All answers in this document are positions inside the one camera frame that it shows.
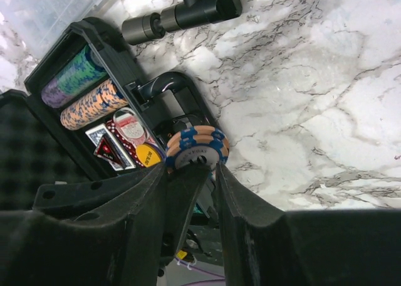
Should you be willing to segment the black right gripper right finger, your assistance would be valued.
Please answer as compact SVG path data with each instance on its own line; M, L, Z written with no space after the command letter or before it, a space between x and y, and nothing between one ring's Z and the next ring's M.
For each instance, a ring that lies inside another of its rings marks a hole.
M227 285L400 284L399 210L283 211L216 177Z

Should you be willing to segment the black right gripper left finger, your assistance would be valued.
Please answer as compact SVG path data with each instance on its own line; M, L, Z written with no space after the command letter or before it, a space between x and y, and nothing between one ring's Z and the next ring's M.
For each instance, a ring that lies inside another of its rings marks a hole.
M1 213L2 285L155 285L164 225L166 172L139 182L75 220L39 211Z

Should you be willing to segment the red triangular dealer chip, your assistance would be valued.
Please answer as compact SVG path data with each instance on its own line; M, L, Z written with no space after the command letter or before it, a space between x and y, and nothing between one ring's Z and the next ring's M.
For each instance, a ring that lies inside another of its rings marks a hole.
M100 141L97 144L93 154L108 162L125 167L125 163L113 145L111 138L106 134L103 134L100 138Z

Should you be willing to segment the yellow dealer button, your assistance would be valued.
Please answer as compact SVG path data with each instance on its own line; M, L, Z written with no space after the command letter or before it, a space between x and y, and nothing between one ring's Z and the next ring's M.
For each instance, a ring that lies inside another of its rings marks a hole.
M151 167L164 160L164 155L150 143L143 143L136 147L136 155L138 160L145 167Z

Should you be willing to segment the blue playing card deck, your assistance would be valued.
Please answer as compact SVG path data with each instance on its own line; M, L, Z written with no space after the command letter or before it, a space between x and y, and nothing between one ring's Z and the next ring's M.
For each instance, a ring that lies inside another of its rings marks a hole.
M107 161L114 171L137 167L105 124L88 129L85 134L95 145L94 155Z

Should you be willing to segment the red playing card deck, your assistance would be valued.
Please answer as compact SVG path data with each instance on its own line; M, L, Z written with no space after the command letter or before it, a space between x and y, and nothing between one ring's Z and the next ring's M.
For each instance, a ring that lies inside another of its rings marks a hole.
M150 132L143 126L136 113L129 107L123 107L113 114L114 131L134 149L142 144L156 145Z

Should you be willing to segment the black poker set case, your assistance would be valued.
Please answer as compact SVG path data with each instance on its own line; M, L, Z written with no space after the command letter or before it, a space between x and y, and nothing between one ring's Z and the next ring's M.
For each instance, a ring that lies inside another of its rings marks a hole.
M147 80L122 35L99 18L69 25L25 80L1 95L1 209L30 209L42 184L214 167L229 140L194 82Z

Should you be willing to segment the white poker chip pair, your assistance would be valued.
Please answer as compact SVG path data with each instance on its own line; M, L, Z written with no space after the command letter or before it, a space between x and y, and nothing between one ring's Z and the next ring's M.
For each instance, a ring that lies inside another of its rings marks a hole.
M229 157L229 139L217 127L196 125L181 130L167 143L165 165L171 171L187 165L205 165L211 171Z

